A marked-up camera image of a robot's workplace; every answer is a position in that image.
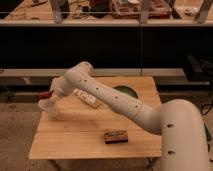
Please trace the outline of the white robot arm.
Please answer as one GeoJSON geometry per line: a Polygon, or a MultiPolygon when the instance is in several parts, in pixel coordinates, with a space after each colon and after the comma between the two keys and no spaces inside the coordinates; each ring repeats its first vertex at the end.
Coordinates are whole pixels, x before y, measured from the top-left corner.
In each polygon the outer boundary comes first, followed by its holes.
{"type": "Polygon", "coordinates": [[[211,171],[204,122],[197,107],[175,99],[152,108],[90,76],[93,67],[80,62],[60,77],[55,89],[65,96],[75,88],[95,96],[144,130],[162,136],[161,171],[211,171]]]}

